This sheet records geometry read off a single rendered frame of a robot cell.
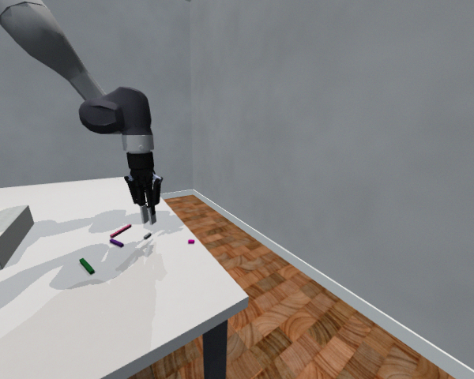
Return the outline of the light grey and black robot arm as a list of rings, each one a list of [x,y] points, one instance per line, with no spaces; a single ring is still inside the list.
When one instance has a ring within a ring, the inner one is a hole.
[[[29,55],[68,80],[85,100],[82,125],[100,134],[122,134],[124,151],[154,150],[148,98],[131,87],[106,94],[78,57],[41,0],[0,0],[0,25]],[[118,132],[116,132],[118,131]]]

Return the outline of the green rod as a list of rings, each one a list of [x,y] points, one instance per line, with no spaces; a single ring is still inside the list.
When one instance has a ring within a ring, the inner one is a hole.
[[[95,273],[94,269],[88,264],[88,262],[84,258],[81,258],[79,261],[90,275]]]

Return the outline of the pink rod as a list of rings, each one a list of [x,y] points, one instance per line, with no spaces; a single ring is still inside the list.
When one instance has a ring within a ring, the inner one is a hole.
[[[131,227],[132,227],[131,224],[129,224],[129,225],[125,226],[124,228],[122,228],[122,229],[116,231],[116,232],[113,233],[112,235],[110,235],[110,237],[111,237],[111,238],[114,238],[115,236],[121,234],[122,232],[126,231],[127,229],[129,229],[129,228],[131,228]]]

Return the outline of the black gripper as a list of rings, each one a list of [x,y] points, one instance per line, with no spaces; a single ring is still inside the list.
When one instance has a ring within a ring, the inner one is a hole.
[[[130,174],[124,177],[124,179],[128,184],[133,202],[140,206],[142,224],[149,221],[150,225],[153,225],[156,222],[155,205],[160,203],[160,186],[163,178],[158,177],[153,170],[154,161],[152,152],[127,152],[126,154]],[[154,182],[153,189],[152,180]],[[146,203],[148,203],[148,206]]]

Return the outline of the purple rod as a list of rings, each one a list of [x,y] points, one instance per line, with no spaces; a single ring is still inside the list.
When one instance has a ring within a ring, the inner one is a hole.
[[[112,243],[112,244],[114,244],[114,245],[117,245],[117,246],[119,246],[119,247],[123,247],[123,246],[124,246],[123,243],[121,243],[121,242],[119,242],[119,241],[116,241],[116,240],[114,240],[113,238],[110,239],[110,243]]]

